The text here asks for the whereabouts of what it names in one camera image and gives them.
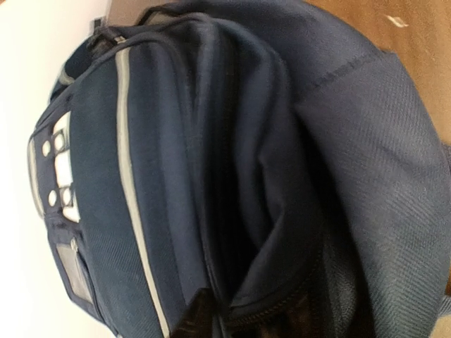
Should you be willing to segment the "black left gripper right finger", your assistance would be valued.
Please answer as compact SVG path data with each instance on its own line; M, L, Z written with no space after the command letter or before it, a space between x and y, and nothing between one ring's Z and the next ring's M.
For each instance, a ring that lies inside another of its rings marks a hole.
M330 306L323 291L309 289L285 312L282 337L335 337Z

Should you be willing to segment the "navy blue student backpack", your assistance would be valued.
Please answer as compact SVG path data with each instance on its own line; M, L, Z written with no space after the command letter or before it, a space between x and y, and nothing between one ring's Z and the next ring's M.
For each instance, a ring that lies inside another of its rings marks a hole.
M27 161L70 300L116 337L170 337L201 288L220 337L282 337L311 288L335 337L450 313L450 148L399 58L303 1L97 21Z

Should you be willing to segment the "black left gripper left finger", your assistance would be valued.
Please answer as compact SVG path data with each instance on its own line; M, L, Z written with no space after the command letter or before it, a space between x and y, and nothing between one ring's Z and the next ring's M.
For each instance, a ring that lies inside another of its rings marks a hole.
M211 288L201 288L191 300L170 338L214 338L221 336L218 302Z

